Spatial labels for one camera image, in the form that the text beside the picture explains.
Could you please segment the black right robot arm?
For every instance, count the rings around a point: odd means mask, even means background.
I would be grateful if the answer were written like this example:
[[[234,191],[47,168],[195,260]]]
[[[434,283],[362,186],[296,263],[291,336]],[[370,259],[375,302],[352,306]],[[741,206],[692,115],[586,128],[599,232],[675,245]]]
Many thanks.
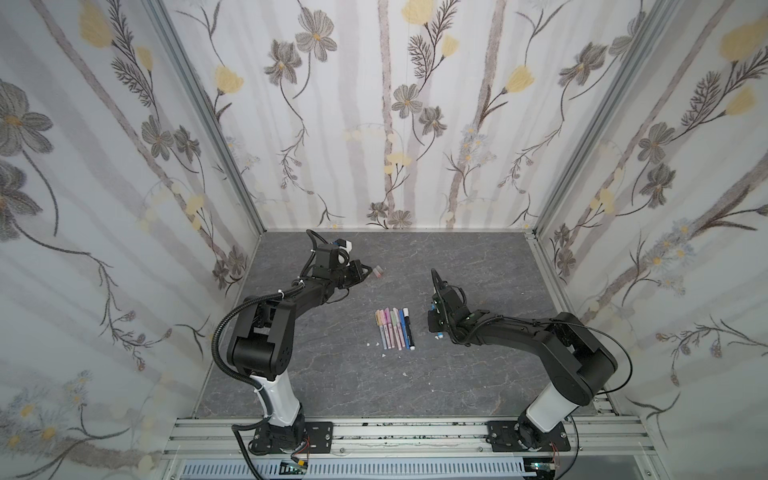
[[[548,375],[548,384],[514,421],[487,423],[487,443],[495,452],[576,454],[579,436],[569,435],[566,419],[593,399],[606,394],[606,383],[619,363],[601,340],[616,344],[609,334],[584,325],[561,312],[543,319],[519,318],[469,308],[464,290],[431,270],[433,296],[428,312],[432,333],[445,333],[455,345],[500,346],[536,356]]]

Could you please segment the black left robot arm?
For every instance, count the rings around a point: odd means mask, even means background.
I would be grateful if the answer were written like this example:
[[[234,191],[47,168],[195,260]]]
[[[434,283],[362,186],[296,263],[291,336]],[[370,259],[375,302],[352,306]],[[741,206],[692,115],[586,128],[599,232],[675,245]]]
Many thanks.
[[[373,271],[351,257],[351,241],[329,241],[313,230],[306,234],[312,244],[310,255],[290,286],[246,297],[213,332],[214,365],[227,377],[251,387],[262,407],[260,420],[232,426],[247,459],[310,449],[304,408],[288,373],[297,320],[329,304],[337,291],[348,293]]]

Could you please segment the black white marker pen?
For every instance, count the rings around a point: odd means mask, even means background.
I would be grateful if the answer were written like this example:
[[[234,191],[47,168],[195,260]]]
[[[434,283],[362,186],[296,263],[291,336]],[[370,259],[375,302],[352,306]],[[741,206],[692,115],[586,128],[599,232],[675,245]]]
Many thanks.
[[[405,336],[406,336],[406,343],[409,350],[413,351],[415,350],[415,343],[413,339],[412,329],[411,329],[411,323],[410,323],[410,316],[409,316],[409,309],[404,308],[402,310],[402,316],[403,316],[403,325],[405,328]]]

